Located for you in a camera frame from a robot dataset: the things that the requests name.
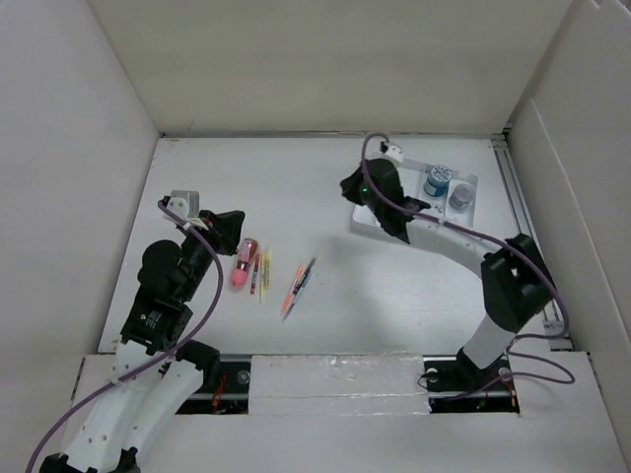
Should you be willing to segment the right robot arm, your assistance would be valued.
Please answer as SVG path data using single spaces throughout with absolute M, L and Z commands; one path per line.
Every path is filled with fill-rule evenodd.
M 387 158 L 362 161 L 341 180 L 340 189 L 388 236 L 443 255 L 481 281 L 484 316 L 455 360 L 438 372 L 432 391 L 463 396 L 502 381 L 501 359 L 557 295 L 533 238 L 518 234 L 500 240 L 429 214 L 430 203 L 405 194 L 398 169 Z

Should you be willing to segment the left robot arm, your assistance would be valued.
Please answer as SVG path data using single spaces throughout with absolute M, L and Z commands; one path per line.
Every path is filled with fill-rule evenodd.
M 43 460 L 42 472 L 140 471 L 182 404 L 219 381 L 220 353 L 193 340 L 187 304 L 220 256 L 236 254 L 245 213 L 166 215 L 185 239 L 158 240 L 144 251 L 110 380 L 86 398 L 90 414 L 65 449 Z

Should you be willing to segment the pink cap marker tube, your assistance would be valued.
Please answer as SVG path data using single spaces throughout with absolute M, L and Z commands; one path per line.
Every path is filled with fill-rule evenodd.
M 245 285 L 250 267 L 255 261 L 258 247 L 258 241 L 251 237 L 246 237 L 241 242 L 237 252 L 236 263 L 229 279 L 232 289 L 239 290 Z

